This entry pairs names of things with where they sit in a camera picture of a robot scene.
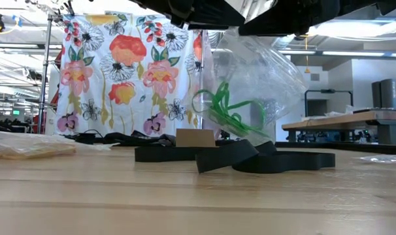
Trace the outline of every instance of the black strap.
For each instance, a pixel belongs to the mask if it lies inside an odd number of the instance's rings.
[[[177,148],[145,146],[135,149],[136,162],[196,160],[198,172],[232,166],[249,173],[272,174],[288,170],[319,170],[335,166],[335,154],[277,151],[272,142],[254,147],[247,140],[235,141],[218,148]]]

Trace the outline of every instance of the clear plastic bag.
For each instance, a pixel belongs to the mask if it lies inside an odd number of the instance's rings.
[[[361,159],[373,163],[396,163],[396,155],[375,155],[370,157],[361,157]]]
[[[109,150],[111,145],[90,146],[79,144],[63,136],[43,134],[6,133],[0,131],[0,158],[32,159],[72,155],[77,151]]]
[[[290,60],[258,37],[228,30],[212,54],[212,82],[188,95],[191,109],[241,138],[272,140],[272,124],[308,89]]]

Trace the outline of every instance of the wooden table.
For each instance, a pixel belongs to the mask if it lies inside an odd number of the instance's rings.
[[[396,164],[315,151],[337,167],[199,175],[195,162],[135,163],[130,148],[0,160],[0,235],[396,234]]]
[[[309,119],[282,125],[289,141],[296,141],[297,131],[352,131],[376,125],[379,144],[396,144],[396,111],[369,111],[322,119]]]

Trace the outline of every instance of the floral fabric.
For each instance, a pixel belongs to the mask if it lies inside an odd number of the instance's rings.
[[[181,105],[201,71],[201,32],[164,16],[65,16],[56,132],[148,135],[198,128]]]

